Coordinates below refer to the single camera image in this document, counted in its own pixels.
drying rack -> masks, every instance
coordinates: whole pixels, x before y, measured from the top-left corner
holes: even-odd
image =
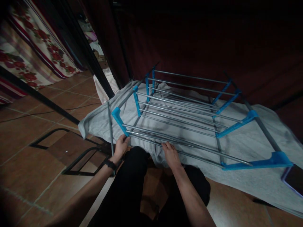
[[[181,74],[176,74],[176,73],[159,71],[159,70],[156,70],[156,66],[157,66],[157,64],[146,74],[145,78],[142,79],[133,88],[132,92],[130,92],[127,95],[127,97],[119,104],[119,106],[116,107],[114,109],[114,111],[112,112],[112,116],[114,117],[114,119],[116,120],[116,122],[118,123],[118,125],[120,126],[120,128],[122,129],[122,131],[124,132],[124,134],[126,136],[131,136],[131,137],[152,143],[157,146],[162,146],[162,145],[161,145],[161,143],[158,143],[152,139],[160,140],[163,142],[168,141],[170,143],[184,145],[184,146],[188,146],[188,147],[192,147],[192,148],[198,148],[201,150],[201,152],[206,151],[206,152],[211,152],[213,154],[217,154],[220,157],[220,158],[218,158],[218,160],[220,160],[219,162],[215,162],[215,161],[200,157],[198,155],[190,154],[190,153],[187,153],[184,151],[180,151],[180,150],[177,151],[178,153],[180,153],[182,155],[186,155],[188,157],[192,157],[194,159],[209,163],[211,165],[218,166],[218,167],[222,168],[223,170],[274,168],[274,167],[287,167],[287,166],[293,165],[292,162],[290,162],[290,160],[286,156],[286,154],[281,151],[281,149],[279,148],[278,144],[273,139],[273,137],[270,135],[270,133],[268,132],[268,130],[266,129],[266,127],[260,120],[257,112],[252,109],[250,104],[247,102],[245,97],[242,95],[241,90],[237,88],[236,84],[226,73],[224,73],[224,74],[228,78],[228,81],[225,82],[225,81],[218,81],[218,80],[205,79],[205,78],[200,78],[200,77],[186,76],[186,75],[181,75]],[[213,90],[213,89],[209,89],[209,88],[203,88],[203,87],[189,86],[189,85],[179,84],[179,83],[175,83],[175,82],[171,82],[171,81],[156,79],[155,72],[165,73],[165,74],[170,74],[170,75],[175,75],[175,76],[180,76],[180,77],[185,77],[185,78],[197,79],[197,80],[211,81],[211,82],[215,82],[215,83],[222,83],[222,84],[225,84],[225,86],[221,91]],[[146,83],[146,94],[138,92],[138,86],[141,83],[143,83],[144,80]],[[149,86],[149,81],[152,81],[152,87]],[[173,85],[178,85],[178,86],[182,86],[182,87],[211,91],[214,93],[218,93],[218,95],[212,102],[210,102],[210,101],[203,102],[201,100],[196,100],[193,98],[174,94],[174,93],[171,93],[168,91],[160,90],[157,88],[157,85],[155,85],[155,82],[164,82],[167,84],[173,84]],[[226,92],[227,88],[229,88],[231,85],[233,85],[235,92],[234,93]],[[165,96],[166,98],[154,96],[155,94],[159,94],[159,92],[161,93],[162,96]],[[231,96],[231,98],[228,101],[226,101],[221,107],[219,107],[216,105],[216,102],[222,96],[222,94],[229,95],[229,96]],[[123,123],[123,121],[120,117],[120,108],[125,104],[125,102],[132,95],[134,95],[137,112],[138,112],[138,117],[137,117],[134,125],[126,125]],[[140,102],[138,99],[138,96],[146,97],[146,102]],[[246,107],[248,108],[247,116],[244,119],[235,119],[235,118],[231,118],[231,117],[222,115],[222,112],[224,111],[224,109],[226,107],[228,107],[237,97],[241,97],[243,102],[245,103]],[[151,100],[163,101],[164,103],[167,103],[167,105],[151,103]],[[152,112],[151,110],[148,110],[148,107],[159,109],[159,110],[163,111],[163,114]],[[180,119],[166,116],[165,112],[173,113],[175,115],[182,116],[182,117],[190,117],[192,119],[197,120],[199,122],[199,125],[192,124],[185,120],[180,120]],[[153,118],[147,114],[157,115],[157,116],[160,116],[165,119],[173,120],[176,122],[176,124]],[[202,118],[202,116],[211,116],[212,121]],[[173,136],[165,134],[165,133],[136,127],[140,117],[149,118],[149,119],[152,119],[155,121],[162,122],[164,124],[169,124],[169,125],[173,125],[173,126],[185,129],[185,130],[190,130],[190,131],[196,132],[196,133],[204,135],[204,136],[213,137],[217,141],[218,149],[217,150],[210,149],[210,148],[203,147],[203,146],[200,146],[195,143],[188,142],[188,141],[180,139],[180,138],[173,137]],[[225,125],[217,123],[216,118],[224,118],[224,119],[235,122],[235,124],[232,125],[231,127],[227,127]],[[271,146],[274,149],[274,152],[272,152],[271,158],[267,159],[267,160],[248,162],[248,161],[239,159],[237,157],[233,157],[233,156],[223,153],[223,151],[221,149],[220,138],[222,138],[225,135],[231,133],[232,131],[237,130],[238,128],[250,123],[253,120],[257,122],[257,124],[259,125],[259,127],[261,128],[264,135],[266,136],[266,138],[268,139],[268,141],[270,142]],[[197,128],[197,130],[194,130],[192,128],[187,128],[183,125],[178,125],[178,123],[182,123],[183,125],[185,124],[185,125],[194,126]],[[199,129],[210,131],[213,134],[201,132],[201,131],[199,131]],[[238,163],[227,165],[224,161],[225,158],[234,160]]]

curtain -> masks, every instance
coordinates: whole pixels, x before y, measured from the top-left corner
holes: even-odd
[[[33,1],[16,1],[0,32],[0,65],[36,90],[81,72]],[[0,104],[25,95],[0,80]]]

floor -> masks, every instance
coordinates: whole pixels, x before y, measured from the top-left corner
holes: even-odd
[[[84,72],[48,86],[40,93],[77,119],[101,105],[92,75]],[[0,109],[0,121],[51,111],[30,96]],[[0,123],[1,193],[5,210],[14,226],[43,226],[91,177],[61,175],[65,168],[45,150],[28,145],[55,128],[79,133],[77,126],[52,112]],[[51,146],[65,132],[53,134],[42,145]],[[86,171],[95,166],[88,163]],[[151,218],[155,207],[163,207],[168,196],[169,170],[149,168],[144,183],[141,211]],[[110,178],[81,226],[87,226],[113,181]],[[303,226],[303,219],[281,210],[253,203],[249,196],[229,186],[209,180],[211,199],[208,210],[219,226]]]

black wristwatch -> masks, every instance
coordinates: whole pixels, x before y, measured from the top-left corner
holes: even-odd
[[[113,170],[117,169],[117,166],[110,160],[105,160],[104,164],[107,165],[108,167],[112,168]]]

hand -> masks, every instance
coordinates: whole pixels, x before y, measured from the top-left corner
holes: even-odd
[[[125,154],[127,150],[128,143],[130,141],[130,137],[126,137],[126,135],[121,135],[116,142],[116,149],[114,153],[114,157],[117,157],[119,160]]]
[[[182,166],[178,152],[174,145],[170,144],[169,142],[161,144],[165,153],[165,159],[168,166],[174,171],[176,168]]]

